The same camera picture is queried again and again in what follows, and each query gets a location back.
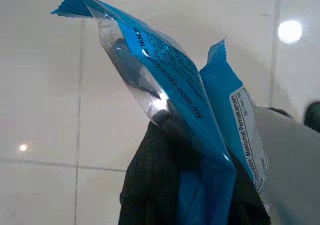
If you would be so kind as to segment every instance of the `white label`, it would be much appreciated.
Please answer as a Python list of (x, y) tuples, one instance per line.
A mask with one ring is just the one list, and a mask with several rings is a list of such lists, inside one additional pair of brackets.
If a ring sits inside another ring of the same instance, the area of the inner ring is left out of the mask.
[(253, 105), (244, 86), (231, 93), (229, 100), (237, 124), (245, 161), (253, 175), (253, 184), (260, 193), (266, 181), (268, 160), (256, 128)]

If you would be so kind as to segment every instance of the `plastic packaging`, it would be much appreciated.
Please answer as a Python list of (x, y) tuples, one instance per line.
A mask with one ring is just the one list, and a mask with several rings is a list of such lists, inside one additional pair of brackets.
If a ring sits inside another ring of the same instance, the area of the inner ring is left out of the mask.
[(268, 159), (249, 93), (227, 62), (225, 40), (210, 48), (200, 75), (226, 146), (240, 160), (260, 193)]
[(236, 172), (187, 54), (173, 39), (98, 0), (64, 0), (52, 13), (95, 18), (101, 45), (145, 114), (202, 155), (197, 169), (180, 173), (176, 224), (226, 225)]

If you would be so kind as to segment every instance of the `white tile wall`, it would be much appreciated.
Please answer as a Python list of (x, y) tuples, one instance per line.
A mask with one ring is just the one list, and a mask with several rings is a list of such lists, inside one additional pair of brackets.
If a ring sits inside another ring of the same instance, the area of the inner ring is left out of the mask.
[[(0, 225), (116, 224), (124, 172), (109, 169), (127, 168), (149, 122), (100, 46), (96, 22), (50, 15), (61, 1), (0, 0)], [(199, 69), (227, 36), (229, 63), (268, 105), (274, 0), (102, 1), (175, 38)], [(277, 8), (303, 32), (294, 45), (278, 43), (272, 104), (299, 121), (320, 98), (318, 4)]]

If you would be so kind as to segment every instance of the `blue plastic wrapper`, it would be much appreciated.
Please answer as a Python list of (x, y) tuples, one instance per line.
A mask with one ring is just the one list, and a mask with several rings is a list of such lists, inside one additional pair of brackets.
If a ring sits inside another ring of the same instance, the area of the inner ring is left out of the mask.
[(99, 0), (64, 0), (52, 13), (95, 18), (102, 47), (146, 115), (201, 154), (196, 169), (180, 173), (176, 224), (226, 225), (236, 172), (200, 74), (183, 49)]
[(227, 62), (225, 40), (210, 48), (200, 75), (226, 146), (240, 160), (260, 193), (268, 159), (249, 93)]

